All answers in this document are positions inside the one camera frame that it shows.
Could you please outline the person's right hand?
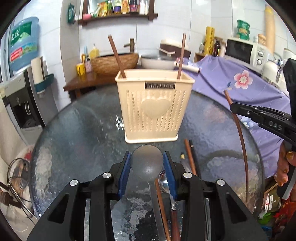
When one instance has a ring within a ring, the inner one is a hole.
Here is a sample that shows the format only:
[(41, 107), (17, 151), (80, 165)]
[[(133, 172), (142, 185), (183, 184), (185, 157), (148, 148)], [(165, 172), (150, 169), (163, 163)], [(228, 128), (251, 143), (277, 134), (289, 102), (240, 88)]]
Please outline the person's right hand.
[(281, 187), (288, 182), (289, 164), (295, 166), (295, 152), (287, 151), (284, 142), (280, 146), (280, 152), (277, 162), (276, 181)]

